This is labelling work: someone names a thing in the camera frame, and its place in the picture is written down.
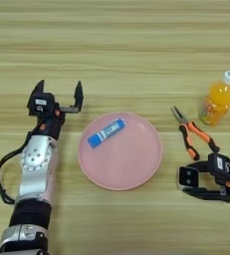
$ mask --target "bottle label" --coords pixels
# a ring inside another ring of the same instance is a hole
[[[228,111],[228,106],[217,106],[208,97],[205,99],[200,114],[202,121],[208,125],[216,125]]]

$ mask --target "wooden table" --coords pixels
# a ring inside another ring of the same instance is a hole
[[[52,255],[230,255],[230,204],[183,194],[176,186],[188,157],[177,105],[230,156],[230,113],[219,127],[197,119],[211,82],[230,69],[230,1],[0,0],[0,158],[35,124],[29,95],[41,79],[64,105],[78,80],[83,112],[69,116],[60,139]],[[84,128],[100,115],[126,111],[160,132],[163,161],[145,185],[125,192],[92,184],[77,161]],[[193,138],[206,158],[208,146]],[[18,157],[4,166],[16,194]],[[0,236],[12,213],[0,199]]]

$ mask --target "plate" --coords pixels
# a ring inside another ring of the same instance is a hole
[[[122,119],[125,127],[91,148],[88,138]],[[79,164],[92,182],[111,190],[127,190],[147,182],[162,159],[159,134],[147,120],[131,113],[112,113],[88,125],[79,145]]]

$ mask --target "black cable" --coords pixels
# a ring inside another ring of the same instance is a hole
[[[33,134],[36,133],[36,131],[39,129],[40,125],[43,124],[45,121],[47,120],[47,118],[45,119],[42,119],[36,126],[35,128],[28,132],[28,135],[24,141],[24,143],[17,149],[9,152],[8,154],[4,155],[1,159],[0,159],[0,170],[1,170],[1,167],[2,165],[7,161],[9,160],[10,158],[16,156],[17,154],[21,153],[23,151],[23,149],[27,146],[31,136]],[[2,186],[2,183],[0,181],[0,196],[3,200],[4,203],[7,203],[7,204],[15,204],[15,199],[13,199],[11,196],[9,196],[7,193],[6,193],[6,189],[3,188]]]

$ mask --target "plastic bottle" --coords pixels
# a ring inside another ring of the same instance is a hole
[[[210,87],[200,119],[207,125],[216,126],[230,109],[230,71],[226,71],[221,81]]]

